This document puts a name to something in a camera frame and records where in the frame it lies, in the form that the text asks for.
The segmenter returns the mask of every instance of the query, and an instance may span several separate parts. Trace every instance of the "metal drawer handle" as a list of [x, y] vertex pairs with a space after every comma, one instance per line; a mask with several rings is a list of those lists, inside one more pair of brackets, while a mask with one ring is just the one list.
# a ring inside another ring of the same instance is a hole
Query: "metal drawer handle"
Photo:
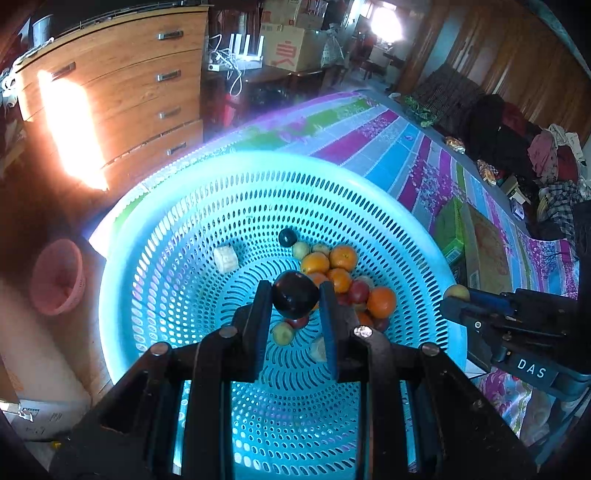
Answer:
[[167, 154], [168, 156], [170, 156], [170, 155], [172, 155], [174, 152], [176, 152], [177, 150], [180, 150], [181, 148], [185, 148], [186, 146], [187, 146], [187, 143], [186, 143], [186, 142], [183, 142], [183, 143], [181, 143], [181, 144], [177, 145], [176, 147], [169, 148], [169, 149], [166, 151], [166, 154]]
[[170, 72], [170, 73], [160, 73], [160, 74], [156, 75], [156, 81], [157, 82], [165, 82], [166, 80], [170, 80], [170, 79], [180, 77], [180, 76], [181, 76], [180, 70], [175, 70], [174, 72]]
[[178, 115], [180, 113], [180, 111], [181, 111], [181, 108], [178, 106], [169, 112], [160, 112], [158, 114], [158, 118], [160, 118], [161, 120], [164, 120], [165, 118], [168, 118], [170, 116]]
[[62, 67], [59, 70], [56, 70], [55, 72], [53, 72], [51, 74], [51, 81], [57, 80], [58, 78], [65, 77], [66, 75], [73, 72], [74, 70], [76, 70], [76, 62], [75, 61], [73, 61], [69, 65], [66, 65], [65, 67]]
[[159, 40], [168, 40], [169, 38], [181, 38], [183, 36], [182, 30], [175, 30], [174, 32], [161, 32], [158, 34]]

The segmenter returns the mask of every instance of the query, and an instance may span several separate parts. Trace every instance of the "blue plastic colander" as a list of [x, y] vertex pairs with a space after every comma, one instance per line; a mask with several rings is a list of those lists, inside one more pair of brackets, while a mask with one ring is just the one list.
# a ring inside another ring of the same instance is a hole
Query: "blue plastic colander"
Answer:
[[[153, 343], [200, 341], [252, 301], [260, 280], [273, 282], [282, 271], [298, 269], [291, 249], [278, 243], [285, 227], [309, 244], [353, 246], [359, 254], [353, 276], [368, 275], [398, 297], [388, 337], [411, 346], [436, 342], [465, 366], [464, 328], [436, 312], [442, 293], [454, 283], [452, 274], [429, 234], [401, 204], [332, 163], [242, 152], [170, 177], [123, 225], [100, 288], [100, 338], [113, 382]], [[218, 273], [213, 249], [220, 245], [234, 247], [238, 270]], [[280, 320], [274, 310], [271, 326]], [[312, 360], [310, 344], [319, 334], [315, 312], [291, 345], [276, 346], [269, 335], [259, 380], [234, 383], [237, 478], [352, 478], [359, 388], [337, 385], [326, 364]], [[188, 393], [187, 387], [181, 427]], [[180, 464], [179, 449], [175, 463]]]

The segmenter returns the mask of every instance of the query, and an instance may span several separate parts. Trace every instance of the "pink clothing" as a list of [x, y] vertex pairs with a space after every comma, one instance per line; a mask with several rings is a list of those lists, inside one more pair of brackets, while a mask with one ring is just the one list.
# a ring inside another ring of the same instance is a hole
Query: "pink clothing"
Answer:
[[544, 185], [554, 183], [558, 177], [558, 158], [554, 136], [547, 130], [537, 135], [527, 149], [534, 172]]

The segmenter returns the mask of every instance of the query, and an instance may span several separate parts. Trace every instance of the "pink striped tablecloth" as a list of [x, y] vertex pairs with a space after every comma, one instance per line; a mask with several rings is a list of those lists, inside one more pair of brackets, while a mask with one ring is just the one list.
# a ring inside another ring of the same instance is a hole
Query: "pink striped tablecloth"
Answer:
[[398, 199], [429, 232], [442, 206], [459, 197], [501, 231], [513, 288], [576, 297], [579, 266], [566, 240], [530, 238], [511, 214], [506, 196], [483, 185], [469, 158], [448, 150], [435, 130], [404, 118], [397, 103], [369, 92], [320, 97], [209, 142], [133, 188], [104, 218], [91, 243], [106, 255], [117, 231], [113, 226], [143, 195], [195, 162], [244, 150], [308, 155], [348, 168]]

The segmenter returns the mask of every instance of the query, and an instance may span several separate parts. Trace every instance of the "plaid shirt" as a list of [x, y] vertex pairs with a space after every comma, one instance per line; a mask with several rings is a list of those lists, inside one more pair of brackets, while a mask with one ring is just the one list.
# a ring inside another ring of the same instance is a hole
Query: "plaid shirt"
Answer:
[[548, 190], [548, 209], [540, 220], [547, 218], [558, 225], [570, 245], [575, 248], [573, 205], [583, 201], [579, 189], [572, 181], [554, 183], [546, 187]]

